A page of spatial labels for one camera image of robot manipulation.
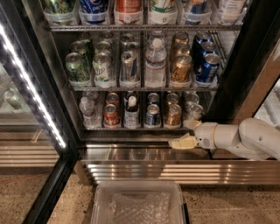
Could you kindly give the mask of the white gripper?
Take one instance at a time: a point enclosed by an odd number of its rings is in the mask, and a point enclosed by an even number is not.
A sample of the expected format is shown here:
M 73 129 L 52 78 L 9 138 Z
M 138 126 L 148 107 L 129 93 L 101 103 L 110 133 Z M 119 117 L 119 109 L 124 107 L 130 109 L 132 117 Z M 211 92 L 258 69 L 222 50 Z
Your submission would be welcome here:
M 204 122 L 197 120 L 184 120 L 183 124 L 189 130 L 194 130 L 194 135 L 189 133 L 183 135 L 180 138 L 175 138 L 168 141 L 168 144 L 175 150 L 190 150 L 197 145 L 203 149 L 214 150 L 216 148 L 214 144 L 214 131 L 217 122 Z

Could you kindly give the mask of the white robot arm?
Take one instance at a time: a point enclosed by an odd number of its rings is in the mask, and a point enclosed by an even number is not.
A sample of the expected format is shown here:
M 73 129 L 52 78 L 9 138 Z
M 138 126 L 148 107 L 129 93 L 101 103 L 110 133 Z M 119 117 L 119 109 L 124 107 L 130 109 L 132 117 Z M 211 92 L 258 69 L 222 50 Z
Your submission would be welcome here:
M 169 140 L 175 150 L 223 149 L 240 158 L 280 160 L 280 131 L 263 120 L 247 118 L 239 125 L 184 121 L 184 125 L 193 129 L 193 135 Z

